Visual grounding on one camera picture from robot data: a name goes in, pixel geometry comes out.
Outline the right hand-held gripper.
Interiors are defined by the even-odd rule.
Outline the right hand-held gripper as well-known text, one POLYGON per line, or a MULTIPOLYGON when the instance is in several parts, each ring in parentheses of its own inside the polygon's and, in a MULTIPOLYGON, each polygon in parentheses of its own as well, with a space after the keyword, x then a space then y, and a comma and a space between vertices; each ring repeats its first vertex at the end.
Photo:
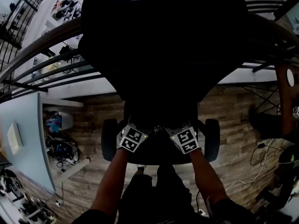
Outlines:
POLYGON ((165 130, 169 134, 172 143, 182 154, 187 154, 200 148, 196 136, 197 133, 191 124, 186 124, 177 129, 166 127, 165 130))

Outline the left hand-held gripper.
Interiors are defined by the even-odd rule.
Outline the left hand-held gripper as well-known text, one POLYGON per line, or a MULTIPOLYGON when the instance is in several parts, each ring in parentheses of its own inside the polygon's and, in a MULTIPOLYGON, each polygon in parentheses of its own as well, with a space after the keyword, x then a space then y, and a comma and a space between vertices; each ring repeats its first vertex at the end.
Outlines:
POLYGON ((133 123, 127 124, 118 133, 118 148, 124 148, 134 153, 148 136, 147 133, 143 133, 133 123))

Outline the black cloth garment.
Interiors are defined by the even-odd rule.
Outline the black cloth garment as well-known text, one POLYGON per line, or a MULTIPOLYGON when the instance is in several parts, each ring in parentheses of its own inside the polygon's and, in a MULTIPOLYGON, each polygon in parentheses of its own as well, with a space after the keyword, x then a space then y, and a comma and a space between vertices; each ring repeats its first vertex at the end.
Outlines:
POLYGON ((195 101, 173 101, 164 99, 126 100, 124 120, 145 133, 156 128, 181 130, 186 126, 195 126, 198 118, 198 106, 195 101))

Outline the black office chair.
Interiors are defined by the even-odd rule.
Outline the black office chair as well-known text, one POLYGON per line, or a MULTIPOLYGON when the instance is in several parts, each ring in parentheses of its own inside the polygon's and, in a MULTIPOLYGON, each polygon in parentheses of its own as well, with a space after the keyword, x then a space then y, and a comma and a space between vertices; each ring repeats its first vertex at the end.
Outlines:
POLYGON ((124 101, 122 121, 103 123, 101 148, 129 162, 185 164, 200 147, 217 158, 220 126, 198 103, 244 62, 245 0, 84 0, 81 56, 124 101))

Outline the black swivel chair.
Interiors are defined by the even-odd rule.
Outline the black swivel chair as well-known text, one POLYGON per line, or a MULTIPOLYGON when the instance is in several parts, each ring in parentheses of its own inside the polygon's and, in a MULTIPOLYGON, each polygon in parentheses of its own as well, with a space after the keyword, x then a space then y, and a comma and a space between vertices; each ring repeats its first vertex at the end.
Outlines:
POLYGON ((291 217, 278 214, 291 197, 291 192, 296 181, 299 181, 299 145, 288 146, 281 153, 279 166, 274 171, 276 179, 271 185, 266 186, 256 197, 268 202, 254 214, 257 224, 282 224, 291 222, 291 217))

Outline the person's black trousers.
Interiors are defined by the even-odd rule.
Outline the person's black trousers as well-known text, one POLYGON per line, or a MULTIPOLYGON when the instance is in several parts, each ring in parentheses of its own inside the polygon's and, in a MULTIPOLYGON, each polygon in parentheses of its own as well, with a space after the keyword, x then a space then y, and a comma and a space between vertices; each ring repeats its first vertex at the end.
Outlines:
POLYGON ((152 177, 136 174, 124 191, 117 224, 183 224, 193 220, 192 195, 172 165, 157 170, 152 177))

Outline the white plank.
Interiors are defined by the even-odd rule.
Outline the white plank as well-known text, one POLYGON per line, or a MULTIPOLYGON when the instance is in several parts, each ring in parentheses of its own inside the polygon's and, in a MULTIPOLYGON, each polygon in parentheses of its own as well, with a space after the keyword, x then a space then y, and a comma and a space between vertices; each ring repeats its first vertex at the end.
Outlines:
POLYGON ((89 158, 85 158, 84 160, 81 160, 80 162, 78 162, 77 164, 72 166, 71 168, 67 169, 66 171, 59 174, 57 177, 55 177, 54 183, 58 184, 58 183, 64 182, 65 180, 67 180, 69 177, 71 177, 72 175, 74 175, 75 173, 80 171, 82 168, 84 168, 89 163, 90 163, 89 158))

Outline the white waste bin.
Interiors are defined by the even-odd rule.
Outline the white waste bin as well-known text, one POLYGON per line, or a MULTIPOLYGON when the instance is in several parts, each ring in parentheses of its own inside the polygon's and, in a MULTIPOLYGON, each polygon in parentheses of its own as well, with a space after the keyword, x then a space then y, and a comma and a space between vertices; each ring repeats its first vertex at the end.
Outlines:
POLYGON ((74 117, 65 112, 56 112, 45 122, 50 133, 59 133, 70 129, 74 125, 74 117))

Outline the black bag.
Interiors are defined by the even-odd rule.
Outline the black bag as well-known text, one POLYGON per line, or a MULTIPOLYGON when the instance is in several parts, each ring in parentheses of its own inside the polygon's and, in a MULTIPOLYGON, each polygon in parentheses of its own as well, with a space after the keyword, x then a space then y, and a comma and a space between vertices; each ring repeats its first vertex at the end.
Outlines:
POLYGON ((282 138, 282 121, 280 115, 256 112, 255 106, 249 107, 249 122, 260 133, 261 139, 282 138))

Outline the person's dark t-shirt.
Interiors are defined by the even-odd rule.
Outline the person's dark t-shirt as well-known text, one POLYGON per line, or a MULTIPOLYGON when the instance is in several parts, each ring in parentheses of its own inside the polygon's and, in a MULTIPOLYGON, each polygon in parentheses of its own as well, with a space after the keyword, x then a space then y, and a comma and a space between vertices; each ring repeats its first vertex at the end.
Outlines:
MULTIPOLYGON (((257 224, 248 209, 230 199, 223 199, 210 207, 211 217, 203 217, 194 211, 182 217, 166 217, 161 220, 143 220, 141 217, 121 217, 117 224, 257 224)), ((114 224, 114 220, 100 210, 88 210, 72 224, 114 224)))

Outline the pale blue desk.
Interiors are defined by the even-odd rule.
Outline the pale blue desk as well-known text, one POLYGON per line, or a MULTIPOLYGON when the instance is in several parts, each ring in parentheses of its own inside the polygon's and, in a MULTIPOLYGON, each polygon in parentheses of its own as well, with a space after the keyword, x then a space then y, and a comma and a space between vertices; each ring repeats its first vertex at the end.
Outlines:
POLYGON ((5 155, 13 167, 49 191, 56 191, 46 152, 39 93, 0 104, 0 134, 5 155), (7 137, 13 122, 18 126, 23 144, 17 154, 12 154, 7 137))

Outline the brown wooden table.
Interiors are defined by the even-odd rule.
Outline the brown wooden table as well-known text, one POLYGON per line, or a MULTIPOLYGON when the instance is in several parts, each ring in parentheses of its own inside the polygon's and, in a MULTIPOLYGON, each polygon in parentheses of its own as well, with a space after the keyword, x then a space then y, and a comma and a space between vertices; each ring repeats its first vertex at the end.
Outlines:
POLYGON ((282 139, 292 143, 299 142, 299 120, 295 119, 292 110, 299 106, 299 65, 289 62, 280 62, 275 66, 277 75, 280 116, 282 121, 282 139), (294 74, 295 85, 290 87, 286 79, 286 70, 290 69, 294 74))

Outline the white flat box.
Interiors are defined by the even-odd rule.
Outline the white flat box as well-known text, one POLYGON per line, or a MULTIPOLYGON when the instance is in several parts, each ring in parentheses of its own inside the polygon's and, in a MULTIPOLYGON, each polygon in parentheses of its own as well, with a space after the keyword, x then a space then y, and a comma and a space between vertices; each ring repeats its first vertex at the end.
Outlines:
POLYGON ((12 122, 7 132, 7 138, 8 138, 9 146, 11 148, 12 155, 16 155, 22 149, 23 143, 21 140, 18 125, 15 121, 12 122))

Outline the white plate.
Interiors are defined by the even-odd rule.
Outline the white plate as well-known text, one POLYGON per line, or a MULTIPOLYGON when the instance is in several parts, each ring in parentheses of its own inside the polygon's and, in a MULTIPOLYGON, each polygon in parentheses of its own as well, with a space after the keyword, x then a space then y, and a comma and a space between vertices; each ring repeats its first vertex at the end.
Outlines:
POLYGON ((295 85, 294 74, 290 69, 286 70, 286 79, 290 87, 295 85))

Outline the black metal stair railing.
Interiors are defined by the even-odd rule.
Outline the black metal stair railing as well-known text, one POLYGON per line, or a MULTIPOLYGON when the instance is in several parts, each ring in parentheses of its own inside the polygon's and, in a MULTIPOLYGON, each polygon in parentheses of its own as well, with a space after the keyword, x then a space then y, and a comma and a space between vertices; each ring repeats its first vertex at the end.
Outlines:
POLYGON ((25 33, 43 0, 0 0, 0 50, 21 48, 25 33))

